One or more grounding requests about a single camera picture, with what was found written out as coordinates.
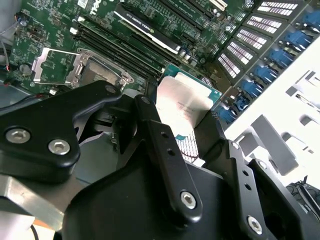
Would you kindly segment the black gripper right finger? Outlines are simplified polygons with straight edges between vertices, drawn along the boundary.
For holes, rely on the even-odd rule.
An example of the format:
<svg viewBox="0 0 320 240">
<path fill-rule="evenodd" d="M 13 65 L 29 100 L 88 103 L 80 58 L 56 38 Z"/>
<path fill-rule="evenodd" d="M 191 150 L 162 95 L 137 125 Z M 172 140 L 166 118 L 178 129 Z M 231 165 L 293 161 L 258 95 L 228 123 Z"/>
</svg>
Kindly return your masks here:
<svg viewBox="0 0 320 240">
<path fill-rule="evenodd" d="M 307 214 L 266 163 L 246 162 L 211 112 L 194 130 L 204 168 L 223 179 L 222 232 L 230 240 L 314 240 L 316 220 Z"/>
</svg>

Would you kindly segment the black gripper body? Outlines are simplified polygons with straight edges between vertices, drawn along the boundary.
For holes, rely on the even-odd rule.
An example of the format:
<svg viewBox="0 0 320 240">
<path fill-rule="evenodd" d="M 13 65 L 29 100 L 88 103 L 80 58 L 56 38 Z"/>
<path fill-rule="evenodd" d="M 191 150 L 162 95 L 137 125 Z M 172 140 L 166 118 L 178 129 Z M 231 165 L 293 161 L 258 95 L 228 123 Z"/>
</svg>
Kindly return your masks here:
<svg viewBox="0 0 320 240">
<path fill-rule="evenodd" d="M 164 185 L 149 161 L 135 163 L 80 191 L 63 219 L 65 240 L 238 240 L 230 189 L 217 174 L 188 164 L 200 195 L 199 222 L 184 224 L 170 209 Z"/>
</svg>

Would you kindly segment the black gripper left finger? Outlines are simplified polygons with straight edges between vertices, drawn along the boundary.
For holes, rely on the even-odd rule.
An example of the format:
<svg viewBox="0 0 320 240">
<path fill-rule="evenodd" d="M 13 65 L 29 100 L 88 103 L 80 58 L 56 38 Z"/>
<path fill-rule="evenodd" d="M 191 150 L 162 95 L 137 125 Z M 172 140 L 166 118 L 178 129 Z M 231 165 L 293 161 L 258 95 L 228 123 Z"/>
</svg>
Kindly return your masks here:
<svg viewBox="0 0 320 240">
<path fill-rule="evenodd" d="M 39 182 L 68 180 L 90 118 L 109 113 L 118 135 L 117 168 L 138 160 L 151 162 L 171 213 L 185 225 L 197 223 L 203 204 L 171 128 L 146 96 L 128 103 L 123 99 L 114 86 L 99 80 L 2 115 L 0 171 Z"/>
</svg>

